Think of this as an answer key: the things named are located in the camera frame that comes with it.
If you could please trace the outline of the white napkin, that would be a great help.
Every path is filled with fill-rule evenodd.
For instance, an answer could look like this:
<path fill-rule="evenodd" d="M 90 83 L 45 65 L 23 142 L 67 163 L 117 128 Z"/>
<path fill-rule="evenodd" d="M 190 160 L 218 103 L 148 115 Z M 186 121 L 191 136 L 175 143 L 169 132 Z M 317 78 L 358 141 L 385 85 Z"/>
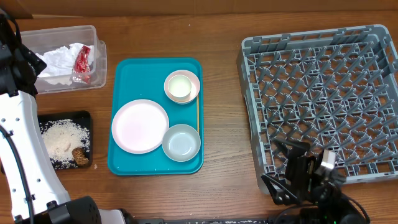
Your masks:
<path fill-rule="evenodd" d="M 43 55 L 36 53 L 36 56 L 47 64 L 47 67 L 38 77 L 43 78 L 46 82 L 52 85 L 71 85 L 72 83 L 75 83 L 72 80 L 72 70 L 76 57 L 83 46 L 84 44 L 81 43 L 73 43 L 68 47 L 63 46 L 46 52 Z M 90 48 L 88 63 L 90 64 L 90 70 L 92 70 L 95 49 L 93 45 L 85 46 Z"/>

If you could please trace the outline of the rice leftovers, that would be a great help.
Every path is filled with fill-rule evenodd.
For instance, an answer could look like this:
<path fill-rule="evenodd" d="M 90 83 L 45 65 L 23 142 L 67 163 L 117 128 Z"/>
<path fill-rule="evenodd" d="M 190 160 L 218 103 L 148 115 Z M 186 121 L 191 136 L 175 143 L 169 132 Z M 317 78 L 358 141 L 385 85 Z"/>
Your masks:
<path fill-rule="evenodd" d="M 72 150 L 82 148 L 89 159 L 90 130 L 72 119 L 39 124 L 45 147 L 55 170 L 78 168 Z"/>

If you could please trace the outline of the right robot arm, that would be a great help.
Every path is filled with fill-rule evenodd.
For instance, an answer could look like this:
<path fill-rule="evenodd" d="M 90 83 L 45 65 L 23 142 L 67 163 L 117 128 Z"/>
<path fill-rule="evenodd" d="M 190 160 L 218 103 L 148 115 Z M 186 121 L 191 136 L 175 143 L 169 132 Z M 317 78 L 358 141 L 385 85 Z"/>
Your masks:
<path fill-rule="evenodd" d="M 370 223 L 365 209 L 341 191 L 346 177 L 335 168 L 336 153 L 324 149 L 309 156 L 310 144 L 274 139 L 277 152 L 287 159 L 287 184 L 269 174 L 262 174 L 276 205 L 287 208 L 274 223 Z"/>

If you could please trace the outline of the pink plate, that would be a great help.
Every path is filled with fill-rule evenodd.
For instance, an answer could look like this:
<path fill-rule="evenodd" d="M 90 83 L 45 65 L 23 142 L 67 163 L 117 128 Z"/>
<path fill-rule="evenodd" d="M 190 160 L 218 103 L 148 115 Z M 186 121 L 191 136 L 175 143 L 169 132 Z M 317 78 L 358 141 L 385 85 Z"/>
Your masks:
<path fill-rule="evenodd" d="M 116 144 L 131 154 L 145 154 L 158 148 L 169 129 L 169 117 L 158 103 L 133 100 L 114 115 L 111 134 Z"/>

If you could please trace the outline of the red snack wrapper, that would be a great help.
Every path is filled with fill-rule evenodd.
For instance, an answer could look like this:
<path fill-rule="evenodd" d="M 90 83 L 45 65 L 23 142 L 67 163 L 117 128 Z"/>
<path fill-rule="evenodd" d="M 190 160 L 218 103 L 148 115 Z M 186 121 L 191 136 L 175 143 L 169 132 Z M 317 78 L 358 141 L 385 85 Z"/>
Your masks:
<path fill-rule="evenodd" d="M 87 73 L 90 73 L 90 64 L 88 63 L 88 56 L 90 54 L 90 48 L 87 46 L 83 46 L 75 60 L 75 64 L 73 66 L 73 76 L 72 80 L 75 83 L 85 83 L 85 84 L 90 84 L 91 83 L 91 77 L 90 75 L 87 75 Z"/>

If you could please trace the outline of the brown food piece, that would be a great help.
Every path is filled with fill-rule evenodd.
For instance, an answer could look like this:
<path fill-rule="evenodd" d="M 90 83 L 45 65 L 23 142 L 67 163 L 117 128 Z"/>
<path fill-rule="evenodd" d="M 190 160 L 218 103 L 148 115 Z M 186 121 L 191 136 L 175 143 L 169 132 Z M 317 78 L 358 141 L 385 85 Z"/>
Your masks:
<path fill-rule="evenodd" d="M 79 167 L 86 167 L 89 165 L 90 160 L 85 156 L 82 148 L 78 147 L 72 150 L 72 156 Z"/>

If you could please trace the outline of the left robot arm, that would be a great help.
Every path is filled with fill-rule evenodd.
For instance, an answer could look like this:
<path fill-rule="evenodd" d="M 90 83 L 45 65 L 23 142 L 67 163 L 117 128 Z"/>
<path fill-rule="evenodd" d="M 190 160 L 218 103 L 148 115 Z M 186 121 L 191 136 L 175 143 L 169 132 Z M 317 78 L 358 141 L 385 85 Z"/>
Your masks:
<path fill-rule="evenodd" d="M 40 133 L 35 82 L 45 62 L 22 44 L 17 22 L 1 14 L 1 165 L 15 223 L 134 223 L 124 209 L 71 200 Z"/>

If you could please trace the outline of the grey bowl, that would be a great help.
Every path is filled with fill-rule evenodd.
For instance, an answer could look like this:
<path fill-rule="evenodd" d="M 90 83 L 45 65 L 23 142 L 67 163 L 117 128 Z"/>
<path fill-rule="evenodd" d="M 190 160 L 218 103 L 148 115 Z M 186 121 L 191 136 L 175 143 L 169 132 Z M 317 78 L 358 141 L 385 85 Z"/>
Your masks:
<path fill-rule="evenodd" d="M 163 136 L 162 148 L 165 155 L 176 162 L 193 159 L 200 150 L 201 138 L 196 129 L 187 124 L 176 124 Z"/>

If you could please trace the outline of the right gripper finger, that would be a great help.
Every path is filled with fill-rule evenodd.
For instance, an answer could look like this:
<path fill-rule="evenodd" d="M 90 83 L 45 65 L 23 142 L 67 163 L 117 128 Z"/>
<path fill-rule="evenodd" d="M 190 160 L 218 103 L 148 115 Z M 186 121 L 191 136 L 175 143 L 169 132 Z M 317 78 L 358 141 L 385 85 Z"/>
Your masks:
<path fill-rule="evenodd" d="M 302 141 L 288 141 L 286 139 L 273 139 L 272 142 L 276 145 L 277 150 L 287 158 L 295 159 L 304 156 L 310 150 L 310 144 Z"/>
<path fill-rule="evenodd" d="M 276 205 L 300 205 L 302 203 L 289 185 L 268 174 L 262 174 L 261 179 Z"/>

